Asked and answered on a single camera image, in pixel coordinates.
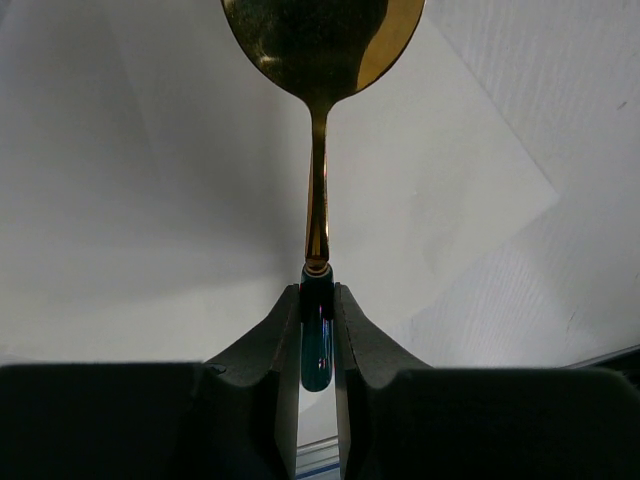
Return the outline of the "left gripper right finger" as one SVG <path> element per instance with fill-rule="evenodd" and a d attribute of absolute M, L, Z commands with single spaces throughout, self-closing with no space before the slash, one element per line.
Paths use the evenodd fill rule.
<path fill-rule="evenodd" d="M 639 392 L 602 368 L 434 368 L 334 293 L 345 479 L 635 479 Z"/>

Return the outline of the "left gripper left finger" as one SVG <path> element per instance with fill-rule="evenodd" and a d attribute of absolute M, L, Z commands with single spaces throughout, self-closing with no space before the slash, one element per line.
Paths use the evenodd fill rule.
<path fill-rule="evenodd" d="M 5 479 L 291 479 L 299 289 L 205 362 L 1 370 Z"/>

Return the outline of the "white paper napkin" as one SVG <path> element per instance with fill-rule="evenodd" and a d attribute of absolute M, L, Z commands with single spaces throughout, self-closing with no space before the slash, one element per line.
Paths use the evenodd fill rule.
<path fill-rule="evenodd" d="M 298 280 L 311 122 L 241 51 L 217 1 L 113 1 L 108 17 L 159 178 L 183 230 L 203 228 L 220 351 Z M 328 121 L 330 261 L 382 328 L 429 306 L 556 193 L 428 19 L 376 84 Z"/>

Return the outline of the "gold spoon green handle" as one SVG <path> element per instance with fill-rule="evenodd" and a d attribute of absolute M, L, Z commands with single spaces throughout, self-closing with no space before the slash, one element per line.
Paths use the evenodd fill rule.
<path fill-rule="evenodd" d="M 225 1 L 244 54 L 311 118 L 304 264 L 299 285 L 300 380 L 319 392 L 333 376 L 334 273 L 330 264 L 326 137 L 331 109 L 385 75 L 411 41 L 421 1 Z"/>

